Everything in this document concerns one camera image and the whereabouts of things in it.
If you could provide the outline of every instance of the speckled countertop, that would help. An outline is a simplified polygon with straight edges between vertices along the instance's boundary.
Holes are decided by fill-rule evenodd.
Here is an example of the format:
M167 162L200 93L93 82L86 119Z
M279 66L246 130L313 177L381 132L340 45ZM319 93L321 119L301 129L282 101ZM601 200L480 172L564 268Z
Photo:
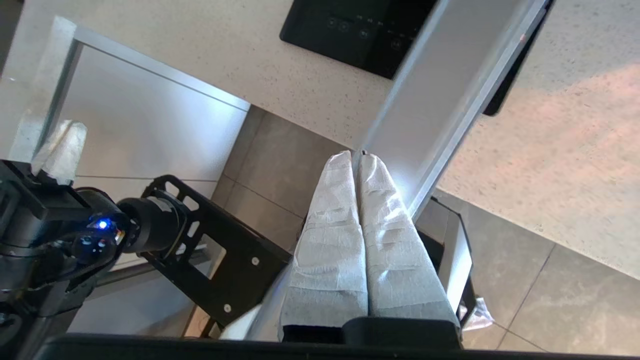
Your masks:
M55 15L356 147L392 82L280 41L292 0L26 1L5 72ZM640 279L640 4L557 0L501 113L439 187Z

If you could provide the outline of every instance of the white countertop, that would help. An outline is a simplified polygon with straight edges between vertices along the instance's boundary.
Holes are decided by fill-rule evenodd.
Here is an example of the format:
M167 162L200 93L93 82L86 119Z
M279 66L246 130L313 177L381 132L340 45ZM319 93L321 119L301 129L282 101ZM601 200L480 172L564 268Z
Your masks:
M30 0L4 74L59 15L348 147L392 82L282 42L291 0ZM640 279L640 6L558 0L501 113L440 187Z

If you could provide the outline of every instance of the black induction cooktop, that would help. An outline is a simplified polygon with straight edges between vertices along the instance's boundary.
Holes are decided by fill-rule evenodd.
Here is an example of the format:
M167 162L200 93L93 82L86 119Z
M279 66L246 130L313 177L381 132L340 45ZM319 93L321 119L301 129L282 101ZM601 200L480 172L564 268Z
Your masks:
M435 3L294 0L280 38L392 79Z

